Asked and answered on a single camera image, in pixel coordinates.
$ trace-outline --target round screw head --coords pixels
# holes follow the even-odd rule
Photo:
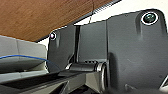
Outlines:
[[[153,23],[156,20],[156,15],[154,13],[148,13],[143,18],[146,23]]]

